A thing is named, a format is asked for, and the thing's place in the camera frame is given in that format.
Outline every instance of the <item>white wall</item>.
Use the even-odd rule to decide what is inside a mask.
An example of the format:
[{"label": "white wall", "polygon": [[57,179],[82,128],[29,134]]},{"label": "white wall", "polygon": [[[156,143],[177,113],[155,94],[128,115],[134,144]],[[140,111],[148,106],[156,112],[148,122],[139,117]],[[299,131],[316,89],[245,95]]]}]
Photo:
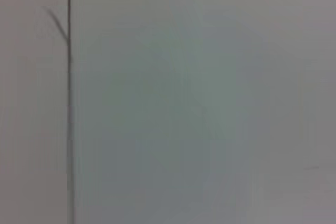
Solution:
[{"label": "white wall", "polygon": [[79,222],[331,223],[335,10],[74,0]]},{"label": "white wall", "polygon": [[0,223],[66,223],[66,0],[0,0]]}]

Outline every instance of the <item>dark vertical line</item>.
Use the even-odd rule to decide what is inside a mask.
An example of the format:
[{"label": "dark vertical line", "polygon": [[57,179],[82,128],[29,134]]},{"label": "dark vertical line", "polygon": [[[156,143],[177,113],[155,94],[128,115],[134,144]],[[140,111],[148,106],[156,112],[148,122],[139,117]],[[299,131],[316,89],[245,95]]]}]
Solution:
[{"label": "dark vertical line", "polygon": [[76,224],[75,206],[75,159],[74,159],[74,117],[72,105],[72,44],[71,44],[71,0],[68,0],[68,43],[67,43],[67,187],[68,224]]}]

